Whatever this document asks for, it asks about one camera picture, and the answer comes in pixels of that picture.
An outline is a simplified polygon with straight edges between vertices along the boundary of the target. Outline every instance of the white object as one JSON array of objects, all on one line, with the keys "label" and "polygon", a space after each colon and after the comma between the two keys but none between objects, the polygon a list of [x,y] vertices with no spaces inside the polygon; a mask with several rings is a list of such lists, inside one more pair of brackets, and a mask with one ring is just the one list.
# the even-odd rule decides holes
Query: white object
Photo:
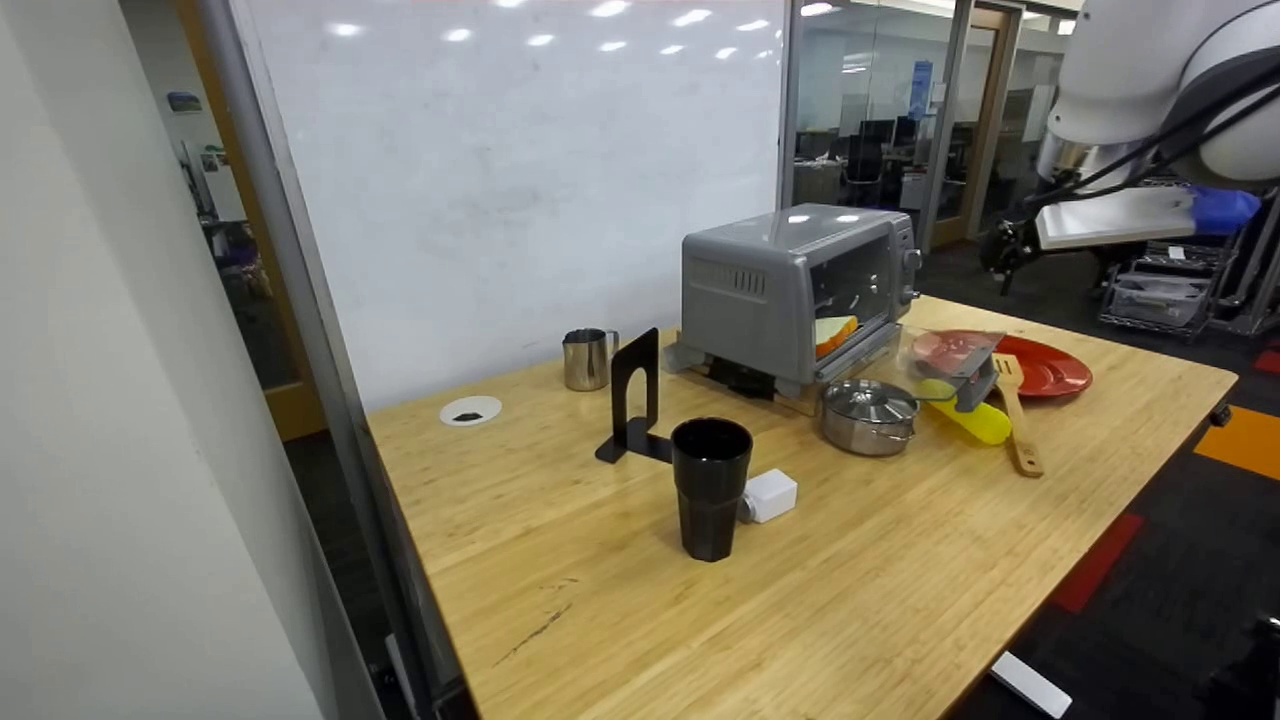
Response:
[{"label": "white object", "polygon": [[1188,187],[1128,187],[1097,200],[1048,204],[1036,216],[1039,246],[1099,246],[1195,234]]},{"label": "white object", "polygon": [[1060,692],[1048,676],[1039,676],[1032,665],[1022,665],[1011,652],[998,652],[992,665],[992,676],[998,684],[1009,684],[1015,695],[1022,695],[1027,702],[1036,702],[1044,715],[1067,715],[1073,695]]},{"label": "white object", "polygon": [[746,520],[753,525],[767,525],[777,515],[784,515],[788,508],[795,508],[798,483],[770,469],[746,480],[743,489],[743,504],[746,504]]}]

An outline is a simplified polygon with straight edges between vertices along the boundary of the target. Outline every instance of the floor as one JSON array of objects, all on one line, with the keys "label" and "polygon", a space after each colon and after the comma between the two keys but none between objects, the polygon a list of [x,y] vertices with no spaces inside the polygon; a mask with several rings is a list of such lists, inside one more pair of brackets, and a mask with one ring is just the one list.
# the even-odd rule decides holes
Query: floor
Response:
[{"label": "floor", "polygon": [[[975,253],[952,246],[927,258],[919,288],[1231,368],[1240,385],[1227,402],[1280,414],[1280,374],[1252,368],[1271,341],[1212,330],[1170,341],[1108,329],[1097,321],[1097,279],[1091,255],[1044,255],[1015,275],[1011,295],[998,295],[975,268]],[[1073,720],[1206,715],[1205,679],[1247,652],[1247,628],[1258,611],[1280,611],[1280,483],[1192,446],[1195,436],[1130,504],[1141,532],[1099,590],[1081,611],[1044,604],[1011,639],[1015,654],[1075,700]],[[979,679],[952,715],[1015,720],[1036,710],[997,679]]]}]

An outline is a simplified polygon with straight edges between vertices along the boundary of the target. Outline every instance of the black mug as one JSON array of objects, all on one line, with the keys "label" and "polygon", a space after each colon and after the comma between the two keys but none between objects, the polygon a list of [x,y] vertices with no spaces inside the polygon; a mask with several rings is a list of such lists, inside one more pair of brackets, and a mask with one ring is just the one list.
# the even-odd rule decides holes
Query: black mug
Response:
[{"label": "black mug", "polygon": [[700,414],[672,430],[681,495],[681,545],[696,558],[725,558],[743,504],[753,430],[730,419]]}]

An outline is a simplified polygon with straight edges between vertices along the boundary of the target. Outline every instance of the ceiling light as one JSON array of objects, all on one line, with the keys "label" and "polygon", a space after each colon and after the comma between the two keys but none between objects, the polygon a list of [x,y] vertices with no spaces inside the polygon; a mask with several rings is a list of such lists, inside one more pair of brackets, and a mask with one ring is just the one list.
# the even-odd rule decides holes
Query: ceiling light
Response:
[{"label": "ceiling light", "polygon": [[364,37],[364,25],[328,25],[328,37]]},{"label": "ceiling light", "polygon": [[798,14],[826,14],[834,5],[798,5]]},{"label": "ceiling light", "polygon": [[590,14],[605,18],[605,14],[620,14],[620,13],[626,13],[626,7],[633,7],[626,0],[605,0],[605,5],[590,7]]},{"label": "ceiling light", "polygon": [[708,7],[692,7],[692,13],[675,14],[672,25],[675,25],[675,29],[689,29],[689,25],[700,25],[700,18],[708,18],[708,14],[711,14]]},{"label": "ceiling light", "polygon": [[477,37],[473,29],[453,29],[453,30],[442,30],[446,44],[462,44],[462,39],[473,39],[473,37]]}]

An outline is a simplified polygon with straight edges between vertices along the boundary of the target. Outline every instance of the wooden table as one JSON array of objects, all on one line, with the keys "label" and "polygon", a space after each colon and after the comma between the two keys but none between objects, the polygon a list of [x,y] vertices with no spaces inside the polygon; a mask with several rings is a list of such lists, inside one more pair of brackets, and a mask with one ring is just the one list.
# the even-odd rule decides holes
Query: wooden table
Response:
[{"label": "wooden table", "polygon": [[[590,458],[606,390],[559,363],[426,396],[371,419],[390,491],[483,715],[941,715],[1205,425],[1231,372],[916,298],[906,329],[997,329],[1091,368],[1073,402],[1027,406],[1048,465],[1021,480],[924,410],[902,456],[826,446],[805,402],[658,372],[658,436],[730,414],[753,471],[798,508],[740,525],[719,563],[681,552],[672,469]],[[442,429],[455,396],[499,396]]]}]

